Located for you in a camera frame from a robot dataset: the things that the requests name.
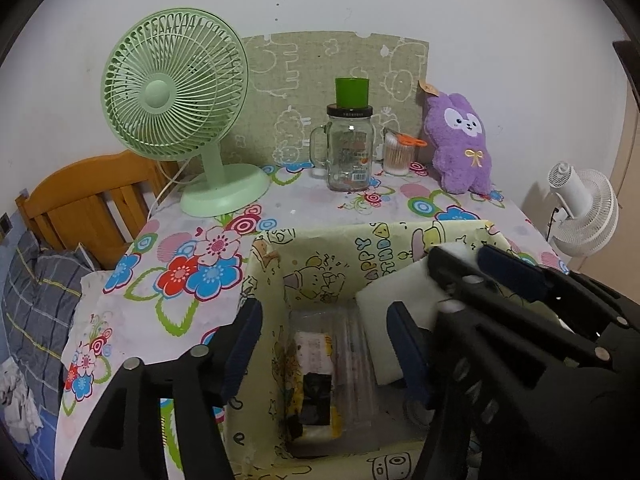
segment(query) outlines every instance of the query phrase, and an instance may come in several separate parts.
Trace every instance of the jar handle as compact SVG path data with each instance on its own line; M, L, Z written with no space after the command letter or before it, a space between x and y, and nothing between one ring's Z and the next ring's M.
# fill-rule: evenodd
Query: jar handle
M321 126L316 126L313 130L311 130L311 134L309 135L309 158L316 168L326 168L329 140L326 132L330 127L330 122L328 122L327 124L322 124ZM319 130L322 130L322 132L324 133L324 142L318 141Z

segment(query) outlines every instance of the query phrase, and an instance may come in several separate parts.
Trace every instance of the yellow bow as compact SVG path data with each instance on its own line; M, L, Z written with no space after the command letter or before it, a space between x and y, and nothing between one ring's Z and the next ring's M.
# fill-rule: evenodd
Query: yellow bow
M482 168L482 164L480 164L480 159L484 157L482 151L478 150L475 152L474 150L465 150L466 156L472 156L474 158L471 163L471 167L478 166L478 168Z

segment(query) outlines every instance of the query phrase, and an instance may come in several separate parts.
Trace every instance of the floral tablecloth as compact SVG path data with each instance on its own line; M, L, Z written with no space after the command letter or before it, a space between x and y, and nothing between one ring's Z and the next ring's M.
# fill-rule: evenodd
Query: floral tablecloth
M453 196L418 163L404 177L389 176L375 164L369 189L354 193L330 191L324 173L310 163L263 170L272 180L268 192L231 214L187 216L180 210L178 195L172 194L118 263L94 312L83 320L93 329L67 343L74 357L64 363L68 377L56 434L56 478L62 476L91 410L124 359L174 359L208 342L217 327L233 321L239 301L252 290L244 266L259 231L269 230L270 239L282 243L295 228L484 219L495 224L523 260L566 272L542 235L499 188L486 196ZM254 250L260 250L258 242ZM377 272L371 269L369 279ZM320 276L318 294L330 285ZM169 475L181 478L171 400L161 403L161 415ZM219 422L224 416L223 410L216 411Z

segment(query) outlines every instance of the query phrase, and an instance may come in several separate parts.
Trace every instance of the wooden bed frame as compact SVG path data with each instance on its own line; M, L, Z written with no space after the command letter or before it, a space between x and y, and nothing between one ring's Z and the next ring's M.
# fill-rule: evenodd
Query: wooden bed frame
M162 162L168 175L175 162ZM113 269L129 247L105 200L111 198L130 236L146 224L148 208L140 184L148 182L157 197L168 180L154 160L125 151L94 156L56 171L28 198L15 199L27 228L56 250L74 250L81 242L100 262Z

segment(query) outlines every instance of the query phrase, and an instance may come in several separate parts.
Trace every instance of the purple stuffed bunny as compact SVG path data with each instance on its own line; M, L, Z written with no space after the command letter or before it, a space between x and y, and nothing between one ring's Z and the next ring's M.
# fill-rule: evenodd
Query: purple stuffed bunny
M487 195L491 186L491 156L484 128L469 102L460 94L427 98L424 131L436 148L433 167L442 176L442 189L451 194L471 190Z

